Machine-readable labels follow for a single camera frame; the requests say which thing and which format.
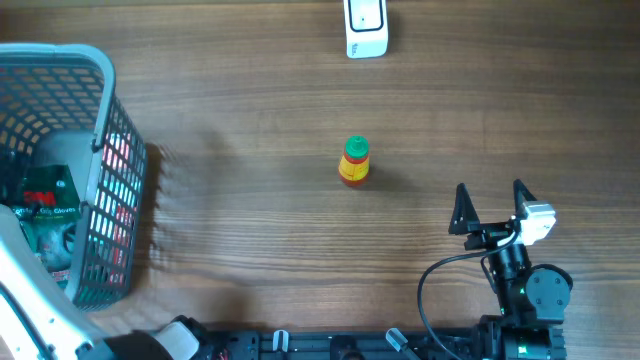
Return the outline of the green 3M gloves packet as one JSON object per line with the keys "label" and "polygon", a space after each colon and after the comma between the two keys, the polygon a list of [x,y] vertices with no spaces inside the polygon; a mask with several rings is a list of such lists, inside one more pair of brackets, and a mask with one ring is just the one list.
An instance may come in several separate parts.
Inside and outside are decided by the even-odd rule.
{"label": "green 3M gloves packet", "polygon": [[11,209],[27,244],[54,282],[64,289],[71,277],[80,199],[70,168],[55,164],[29,168]]}

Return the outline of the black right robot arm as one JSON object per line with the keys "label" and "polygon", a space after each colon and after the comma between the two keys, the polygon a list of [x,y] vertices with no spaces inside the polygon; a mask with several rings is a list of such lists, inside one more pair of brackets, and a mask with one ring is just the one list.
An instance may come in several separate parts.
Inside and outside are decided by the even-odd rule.
{"label": "black right robot arm", "polygon": [[465,235],[467,251],[487,252],[481,267],[501,308],[499,316],[484,315],[472,328],[465,354],[471,359],[565,359],[561,325],[573,279],[555,265],[533,265],[527,252],[549,235],[556,211],[537,200],[521,180],[513,183],[513,192],[511,218],[482,223],[466,185],[456,188],[449,233]]}

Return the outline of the grey plastic mesh basket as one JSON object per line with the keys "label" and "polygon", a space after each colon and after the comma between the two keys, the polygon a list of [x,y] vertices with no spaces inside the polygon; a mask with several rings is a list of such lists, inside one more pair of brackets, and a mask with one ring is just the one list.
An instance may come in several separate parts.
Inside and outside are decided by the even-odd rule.
{"label": "grey plastic mesh basket", "polygon": [[115,86],[111,60],[95,47],[1,47],[1,197],[29,167],[68,166],[81,217],[65,294],[84,311],[129,292],[144,192],[146,145]]}

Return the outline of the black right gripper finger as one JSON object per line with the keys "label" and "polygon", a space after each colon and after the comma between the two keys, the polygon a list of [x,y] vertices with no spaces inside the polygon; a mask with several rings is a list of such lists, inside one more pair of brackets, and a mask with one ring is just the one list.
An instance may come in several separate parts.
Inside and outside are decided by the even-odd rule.
{"label": "black right gripper finger", "polygon": [[523,210],[522,210],[523,204],[525,202],[536,201],[537,198],[528,190],[528,188],[520,179],[516,179],[513,182],[513,193],[514,193],[515,215],[517,218],[520,218],[523,214]]}
{"label": "black right gripper finger", "polygon": [[473,206],[470,194],[464,183],[456,187],[454,210],[448,232],[452,235],[464,235],[480,229],[480,220]]}

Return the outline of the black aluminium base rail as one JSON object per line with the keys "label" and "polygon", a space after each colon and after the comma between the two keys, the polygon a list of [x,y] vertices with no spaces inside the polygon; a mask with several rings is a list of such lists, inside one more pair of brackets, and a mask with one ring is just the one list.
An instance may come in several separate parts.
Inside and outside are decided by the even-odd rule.
{"label": "black aluminium base rail", "polygon": [[514,359],[566,360],[560,329],[472,328],[384,332],[215,331],[214,360]]}

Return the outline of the red sauce bottle green cap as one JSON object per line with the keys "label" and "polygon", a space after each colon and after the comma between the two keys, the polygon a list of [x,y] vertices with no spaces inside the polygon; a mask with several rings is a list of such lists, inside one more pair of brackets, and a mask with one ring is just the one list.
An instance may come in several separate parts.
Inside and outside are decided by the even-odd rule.
{"label": "red sauce bottle green cap", "polygon": [[370,170],[368,140],[360,135],[351,136],[345,143],[338,165],[340,179],[348,186],[366,181]]}

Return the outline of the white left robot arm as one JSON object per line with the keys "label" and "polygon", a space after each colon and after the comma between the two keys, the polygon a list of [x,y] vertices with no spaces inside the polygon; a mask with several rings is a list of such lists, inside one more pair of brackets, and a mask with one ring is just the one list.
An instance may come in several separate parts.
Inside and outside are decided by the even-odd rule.
{"label": "white left robot arm", "polygon": [[181,322],[112,336],[79,311],[27,245],[17,217],[1,207],[1,339],[15,359],[180,359],[200,343]]}

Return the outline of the white barcode scanner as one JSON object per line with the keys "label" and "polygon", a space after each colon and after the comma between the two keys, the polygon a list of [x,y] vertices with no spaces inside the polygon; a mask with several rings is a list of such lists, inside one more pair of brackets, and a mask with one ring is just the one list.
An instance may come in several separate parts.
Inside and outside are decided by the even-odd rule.
{"label": "white barcode scanner", "polygon": [[388,49],[386,0],[344,0],[346,55],[350,59],[383,56]]}

